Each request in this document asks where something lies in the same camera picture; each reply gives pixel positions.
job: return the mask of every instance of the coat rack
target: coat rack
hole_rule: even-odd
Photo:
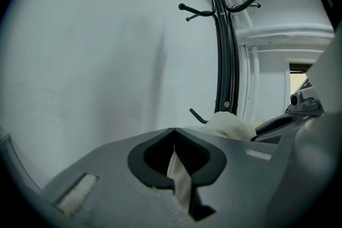
[[[193,13],[186,18],[190,21],[198,16],[213,17],[216,25],[217,36],[217,91],[215,102],[215,113],[218,111],[228,111],[236,115],[239,96],[239,53],[236,40],[233,13],[241,12],[249,6],[260,8],[256,0],[247,0],[244,3],[229,6],[227,0],[211,0],[211,11],[199,11],[181,3],[178,8]],[[201,123],[207,123],[192,108],[190,112]]]

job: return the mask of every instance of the white cloth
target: white cloth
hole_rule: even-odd
[[[241,141],[250,141],[257,135],[253,125],[246,123],[229,112],[215,113],[214,116],[202,127],[186,128],[205,134]],[[188,212],[191,197],[191,177],[175,152],[170,159],[167,177],[174,180],[175,196],[182,209]]]

